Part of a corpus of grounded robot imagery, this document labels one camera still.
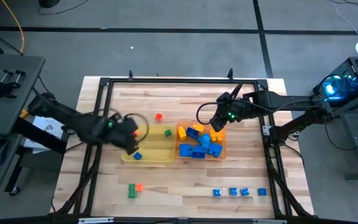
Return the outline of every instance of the green block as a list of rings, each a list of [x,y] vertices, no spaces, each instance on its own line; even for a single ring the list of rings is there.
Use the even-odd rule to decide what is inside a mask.
[[[136,198],[136,191],[130,191],[128,194],[128,198]]]
[[[129,184],[129,186],[128,186],[128,190],[130,191],[130,192],[134,192],[135,191],[135,184]]]
[[[166,137],[168,137],[168,136],[170,136],[172,134],[170,129],[166,130],[164,133],[165,133]]]

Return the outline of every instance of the wooden table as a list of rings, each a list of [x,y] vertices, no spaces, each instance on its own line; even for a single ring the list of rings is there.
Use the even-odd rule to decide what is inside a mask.
[[[100,77],[84,77],[77,110],[93,111]],[[286,95],[282,79],[268,79],[269,89]],[[181,119],[195,119],[197,108],[215,101],[235,84],[178,84],[178,83],[115,83],[111,107],[126,114],[141,113],[150,123],[155,114],[162,113],[163,124],[175,124]],[[243,85],[240,94],[253,91]],[[207,106],[200,113],[205,121],[216,107]],[[276,125],[289,122],[290,112],[274,114]],[[103,146],[92,216],[112,217],[195,217],[195,218],[272,218],[272,199],[258,119],[226,125],[227,158],[223,162],[177,159],[169,164],[124,163],[124,153],[112,145]],[[68,147],[79,143],[71,137]],[[298,143],[287,144],[299,150]],[[60,171],[54,205],[60,208],[73,193],[80,179],[85,145],[65,154]],[[288,188],[307,212],[313,207],[300,157],[281,147]],[[143,183],[144,191],[136,198],[128,198],[128,184]],[[250,196],[229,196],[228,188],[249,188]],[[268,196],[258,196],[258,188],[266,188]],[[212,190],[222,189],[223,196],[213,197]],[[280,208],[283,198],[277,186]]]

